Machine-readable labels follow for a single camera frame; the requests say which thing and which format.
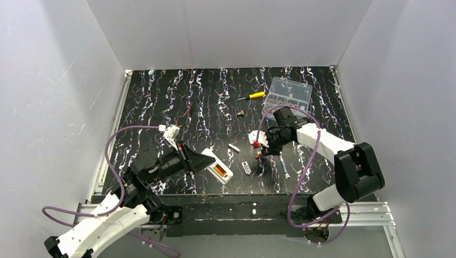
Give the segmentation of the white remote control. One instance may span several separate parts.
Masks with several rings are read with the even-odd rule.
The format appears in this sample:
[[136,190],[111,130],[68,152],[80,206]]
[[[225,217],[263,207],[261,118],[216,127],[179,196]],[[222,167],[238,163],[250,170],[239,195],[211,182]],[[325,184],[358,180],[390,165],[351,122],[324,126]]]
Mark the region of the white remote control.
[[202,151],[203,155],[210,156],[215,159],[215,162],[206,167],[213,176],[222,184],[227,184],[233,178],[233,172],[225,165],[221,159],[215,155],[212,150],[206,148]]

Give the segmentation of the remote battery cover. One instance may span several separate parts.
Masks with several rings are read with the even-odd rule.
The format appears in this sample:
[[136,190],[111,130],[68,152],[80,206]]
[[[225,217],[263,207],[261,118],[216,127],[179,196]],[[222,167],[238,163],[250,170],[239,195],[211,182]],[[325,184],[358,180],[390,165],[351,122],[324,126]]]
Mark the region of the remote battery cover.
[[244,170],[246,175],[250,175],[252,173],[248,162],[244,161],[244,162],[241,163],[241,165],[242,165],[242,168],[243,168],[243,170]]

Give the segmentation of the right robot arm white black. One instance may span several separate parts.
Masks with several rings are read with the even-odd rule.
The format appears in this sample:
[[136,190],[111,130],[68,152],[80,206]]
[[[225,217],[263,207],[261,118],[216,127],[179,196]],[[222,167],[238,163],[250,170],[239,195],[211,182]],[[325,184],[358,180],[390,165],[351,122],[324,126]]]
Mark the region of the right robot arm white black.
[[[302,116],[294,115],[295,110]],[[370,144],[355,144],[339,138],[321,128],[310,114],[291,105],[276,105],[265,114],[270,113],[277,125],[266,131],[259,126],[250,135],[250,143],[260,149],[261,156],[280,156],[285,145],[295,142],[312,149],[305,170],[316,154],[334,166],[335,183],[307,199],[304,213],[309,219],[327,218],[336,207],[352,204],[384,188],[385,180]]]

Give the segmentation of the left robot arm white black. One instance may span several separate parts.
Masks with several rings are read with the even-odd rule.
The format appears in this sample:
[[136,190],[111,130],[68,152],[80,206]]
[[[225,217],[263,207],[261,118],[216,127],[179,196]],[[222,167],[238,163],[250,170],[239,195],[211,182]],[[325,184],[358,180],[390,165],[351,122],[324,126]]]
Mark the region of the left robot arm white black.
[[173,210],[154,193],[152,184],[179,172],[195,174],[215,161],[186,144],[178,144],[162,156],[152,150],[139,154],[121,178],[119,188],[67,233],[46,239],[46,250],[51,257],[98,257],[136,227],[172,218]]

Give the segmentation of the silver open-end wrench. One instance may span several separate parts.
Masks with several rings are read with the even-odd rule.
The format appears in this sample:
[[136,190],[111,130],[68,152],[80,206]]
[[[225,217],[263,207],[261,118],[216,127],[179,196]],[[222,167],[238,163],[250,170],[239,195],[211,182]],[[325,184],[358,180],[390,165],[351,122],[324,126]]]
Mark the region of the silver open-end wrench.
[[290,175],[288,174],[288,171],[287,171],[287,167],[286,167],[286,164],[284,162],[284,159],[282,157],[282,155],[279,155],[279,160],[280,160],[280,164],[282,166],[282,169],[283,169],[283,172],[284,172],[284,178],[285,180],[290,180]]

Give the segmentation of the clear plastic screw box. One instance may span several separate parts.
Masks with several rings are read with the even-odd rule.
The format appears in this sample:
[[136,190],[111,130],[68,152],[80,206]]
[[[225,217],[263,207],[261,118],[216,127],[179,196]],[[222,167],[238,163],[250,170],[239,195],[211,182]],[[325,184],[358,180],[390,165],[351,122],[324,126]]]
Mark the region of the clear plastic screw box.
[[292,105],[303,111],[309,110],[312,86],[286,78],[274,77],[266,94],[262,115],[276,105]]

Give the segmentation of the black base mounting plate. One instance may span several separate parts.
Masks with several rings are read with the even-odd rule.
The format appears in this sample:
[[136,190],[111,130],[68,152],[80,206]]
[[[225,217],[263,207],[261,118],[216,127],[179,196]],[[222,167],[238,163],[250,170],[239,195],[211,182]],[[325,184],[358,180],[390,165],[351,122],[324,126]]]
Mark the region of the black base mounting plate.
[[167,209],[165,236],[286,235],[303,237],[286,219],[286,193],[159,195]]

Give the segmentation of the yellow handled screwdriver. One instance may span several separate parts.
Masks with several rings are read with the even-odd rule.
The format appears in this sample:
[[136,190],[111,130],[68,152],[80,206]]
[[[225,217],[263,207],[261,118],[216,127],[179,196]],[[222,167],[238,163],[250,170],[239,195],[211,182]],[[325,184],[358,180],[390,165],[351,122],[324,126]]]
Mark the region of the yellow handled screwdriver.
[[265,95],[266,95],[266,93],[265,93],[264,91],[262,91],[262,92],[256,92],[256,93],[247,95],[246,97],[242,97],[242,98],[240,98],[240,99],[237,99],[237,101],[248,100],[248,99],[255,99],[255,98],[263,97],[263,96],[265,96]]

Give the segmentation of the aluminium frame rail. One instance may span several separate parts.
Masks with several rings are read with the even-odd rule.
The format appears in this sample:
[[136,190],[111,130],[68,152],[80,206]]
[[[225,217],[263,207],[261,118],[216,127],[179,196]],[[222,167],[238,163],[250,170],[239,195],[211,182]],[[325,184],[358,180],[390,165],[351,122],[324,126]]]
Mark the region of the aluminium frame rail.
[[[95,170],[95,179],[90,188],[89,204],[93,202],[94,197],[104,197],[103,188],[106,175],[111,171],[109,163],[113,150],[112,135],[119,129],[120,117],[126,101],[132,74],[133,72],[131,70],[125,72],[126,79],[122,86],[114,114],[112,115],[108,136],[104,141],[102,154]],[[107,243],[101,244],[101,241],[111,238],[113,230],[118,228],[115,222],[123,215],[121,209],[115,207],[117,203],[118,198],[108,196],[107,200],[102,200],[101,206],[95,207],[96,213],[94,217],[76,216],[82,219],[81,224],[76,225],[74,229],[71,229],[62,237],[66,241],[62,244],[62,247],[70,251],[70,257],[84,257],[85,253],[92,257],[97,257],[102,249],[108,246]]]

